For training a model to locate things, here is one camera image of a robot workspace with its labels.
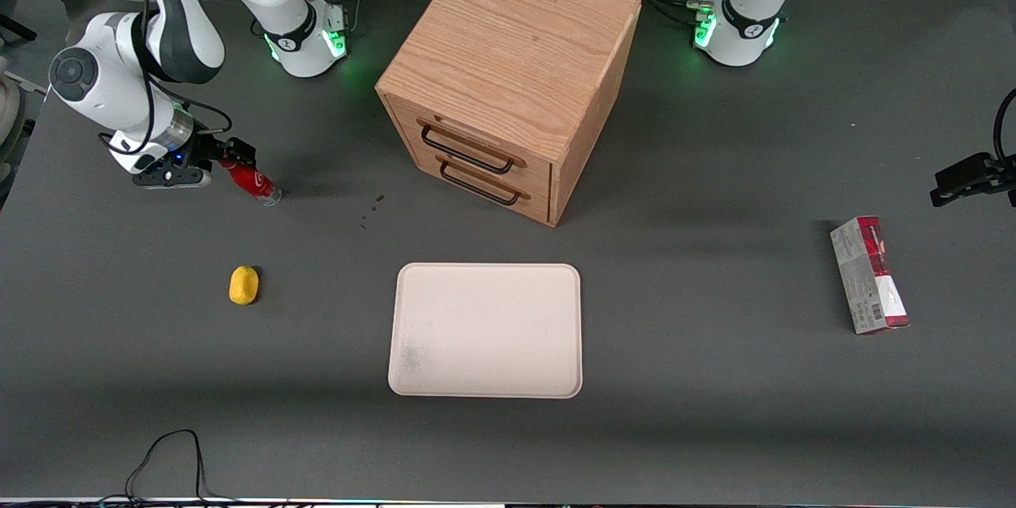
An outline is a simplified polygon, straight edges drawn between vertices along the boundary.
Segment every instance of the plastic tray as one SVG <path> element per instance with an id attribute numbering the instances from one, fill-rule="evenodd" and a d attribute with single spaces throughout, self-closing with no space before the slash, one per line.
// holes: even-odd
<path id="1" fill-rule="evenodd" d="M 567 264 L 403 266 L 388 385 L 412 396 L 575 396 L 579 281 Z"/>

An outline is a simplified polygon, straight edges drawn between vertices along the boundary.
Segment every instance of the cardboard box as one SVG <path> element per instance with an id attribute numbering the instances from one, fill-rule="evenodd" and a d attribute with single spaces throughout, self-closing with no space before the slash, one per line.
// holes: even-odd
<path id="1" fill-rule="evenodd" d="M 878 215 L 860 215 L 829 234 L 860 335 L 906 327 L 909 321 L 886 265 Z"/>

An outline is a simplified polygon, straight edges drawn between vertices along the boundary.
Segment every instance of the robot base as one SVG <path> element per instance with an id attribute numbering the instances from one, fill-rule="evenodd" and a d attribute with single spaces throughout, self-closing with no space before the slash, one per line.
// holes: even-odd
<path id="1" fill-rule="evenodd" d="M 713 2 L 719 5 L 720 0 L 699 0 Z M 779 27 L 779 19 L 763 30 L 758 38 L 741 38 L 741 31 L 723 15 L 722 9 L 714 9 L 709 13 L 700 13 L 703 19 L 695 28 L 693 46 L 708 53 L 717 63 L 731 67 L 743 67 L 755 63 L 766 48 L 772 46 L 773 34 Z"/>
<path id="2" fill-rule="evenodd" d="M 315 12 L 315 28 L 297 52 L 276 49 L 271 41 L 268 48 L 276 62 L 282 64 L 291 76 L 312 78 L 325 73 L 335 62 L 348 53 L 345 34 L 345 11 L 340 5 L 330 5 L 323 0 L 308 1 Z"/>

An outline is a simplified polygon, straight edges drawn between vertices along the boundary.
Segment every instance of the wooden drawer cabinet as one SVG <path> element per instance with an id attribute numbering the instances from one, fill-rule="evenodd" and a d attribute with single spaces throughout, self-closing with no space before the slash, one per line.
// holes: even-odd
<path id="1" fill-rule="evenodd" d="M 433 0 L 376 86 L 421 171 L 554 227 L 614 107 L 639 0 Z"/>

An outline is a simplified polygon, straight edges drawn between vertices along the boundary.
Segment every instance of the black drawer handle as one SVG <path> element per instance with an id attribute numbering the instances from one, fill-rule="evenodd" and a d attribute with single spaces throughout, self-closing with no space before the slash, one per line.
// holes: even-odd
<path id="1" fill-rule="evenodd" d="M 465 180 L 455 179 L 453 176 L 448 175 L 445 172 L 447 168 L 448 168 L 448 163 L 441 162 L 441 178 L 447 180 L 447 182 L 449 183 L 452 183 L 452 185 L 463 187 L 463 189 L 467 191 L 480 194 L 480 196 L 484 197 L 485 199 L 496 201 L 496 203 L 501 204 L 501 206 L 511 206 L 512 204 L 518 202 L 518 197 L 520 196 L 518 190 L 516 190 L 515 194 L 512 194 L 512 197 L 510 199 L 503 199 L 497 196 L 497 194 L 491 194 L 488 193 L 486 190 L 481 189 L 480 187 L 469 185 L 467 182 L 465 182 Z"/>
<path id="2" fill-rule="evenodd" d="M 420 136 L 422 136 L 424 140 L 424 143 L 427 143 L 428 146 L 435 147 L 435 149 L 437 150 L 443 150 L 444 152 L 450 154 L 451 156 L 457 157 L 457 160 L 462 160 L 464 162 L 467 162 L 467 164 L 472 165 L 473 167 L 479 167 L 480 169 L 493 173 L 494 175 L 507 174 L 509 169 L 511 169 L 512 165 L 515 164 L 514 160 L 508 160 L 508 162 L 506 162 L 504 167 L 502 167 L 501 169 L 494 167 L 494 165 L 487 165 L 486 162 L 474 160 L 474 157 L 471 157 L 468 154 L 460 153 L 457 150 L 452 149 L 452 147 L 448 147 L 442 145 L 442 143 L 439 143 L 437 141 L 432 141 L 432 139 L 428 139 L 427 134 L 429 134 L 429 132 L 431 131 L 433 131 L 431 125 L 425 125 L 424 131 L 420 134 Z"/>

